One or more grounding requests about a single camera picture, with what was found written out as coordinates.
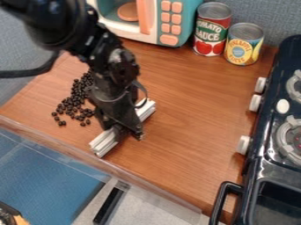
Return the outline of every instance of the tomato sauce can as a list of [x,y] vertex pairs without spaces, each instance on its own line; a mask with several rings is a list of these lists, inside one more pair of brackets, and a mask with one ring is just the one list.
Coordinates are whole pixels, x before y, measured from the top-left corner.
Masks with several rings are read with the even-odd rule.
[[264,32],[258,25],[238,23],[229,29],[224,50],[228,62],[246,66],[255,63],[261,51]]
[[194,51],[206,56],[224,52],[225,40],[231,23],[231,9],[222,3],[205,3],[197,9]]

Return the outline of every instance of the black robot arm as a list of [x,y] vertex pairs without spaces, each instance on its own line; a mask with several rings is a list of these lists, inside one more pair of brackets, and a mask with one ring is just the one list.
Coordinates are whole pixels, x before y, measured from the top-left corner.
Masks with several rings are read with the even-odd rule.
[[135,107],[139,66],[119,38],[98,23],[90,5],[83,0],[0,0],[0,7],[24,21],[37,44],[69,51],[90,66],[94,85],[86,91],[105,130],[118,125],[142,138]]

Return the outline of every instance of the white knob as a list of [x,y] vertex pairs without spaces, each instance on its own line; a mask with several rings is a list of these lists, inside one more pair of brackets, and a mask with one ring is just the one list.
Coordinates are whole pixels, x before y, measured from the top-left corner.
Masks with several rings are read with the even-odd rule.
[[238,153],[240,153],[241,155],[245,155],[247,148],[249,147],[249,143],[250,143],[251,138],[249,136],[244,136],[242,135],[239,139],[239,145],[237,148]]
[[255,92],[262,93],[267,83],[267,78],[259,77],[255,85]]
[[249,110],[256,113],[259,109],[259,106],[261,105],[261,99],[262,96],[253,95],[251,99],[251,103],[249,105]]
[[276,110],[280,113],[280,114],[285,114],[289,111],[290,109],[290,103],[288,102],[288,100],[286,99],[280,99],[277,102],[277,106],[276,106]]

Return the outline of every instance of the black stove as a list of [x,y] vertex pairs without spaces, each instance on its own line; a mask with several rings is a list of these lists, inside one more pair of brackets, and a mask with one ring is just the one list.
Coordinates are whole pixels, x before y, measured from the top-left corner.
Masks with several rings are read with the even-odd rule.
[[239,141],[244,184],[222,183],[209,224],[218,224],[234,193],[231,224],[301,225],[301,35],[281,44],[269,78],[261,77],[255,91],[253,135]]

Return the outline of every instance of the stove handle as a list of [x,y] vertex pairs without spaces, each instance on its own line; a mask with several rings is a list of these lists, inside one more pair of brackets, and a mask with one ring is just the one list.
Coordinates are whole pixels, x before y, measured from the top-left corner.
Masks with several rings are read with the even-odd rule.
[[209,225],[217,225],[224,207],[224,201],[228,194],[241,195],[244,191],[243,186],[232,182],[223,182],[219,188],[216,202],[213,207]]

